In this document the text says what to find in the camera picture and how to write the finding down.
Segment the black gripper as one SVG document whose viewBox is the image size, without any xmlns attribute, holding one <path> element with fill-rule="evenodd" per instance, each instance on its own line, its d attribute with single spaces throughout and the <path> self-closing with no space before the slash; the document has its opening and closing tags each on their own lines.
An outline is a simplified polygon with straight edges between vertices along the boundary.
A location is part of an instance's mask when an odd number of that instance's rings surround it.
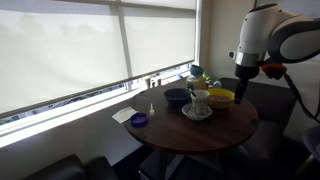
<svg viewBox="0 0 320 180">
<path fill-rule="evenodd" d="M 239 78 L 235 91 L 235 104 L 240 104 L 243 95 L 247 89 L 247 85 L 250 79 L 255 78 L 259 73 L 259 67 L 245 67 L 237 65 L 235 69 L 235 76 Z"/>
</svg>

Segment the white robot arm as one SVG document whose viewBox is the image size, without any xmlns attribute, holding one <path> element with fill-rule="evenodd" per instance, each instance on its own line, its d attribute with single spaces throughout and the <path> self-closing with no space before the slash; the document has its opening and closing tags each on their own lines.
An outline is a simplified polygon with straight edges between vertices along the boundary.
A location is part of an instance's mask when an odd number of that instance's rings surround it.
<svg viewBox="0 0 320 180">
<path fill-rule="evenodd" d="M 320 54 L 320 20 L 287 12 L 278 4 L 250 10 L 242 23 L 240 42 L 229 57 L 239 78 L 235 103 L 239 104 L 250 79 L 262 70 L 268 78 L 280 79 L 283 63 L 299 63 Z"/>
</svg>

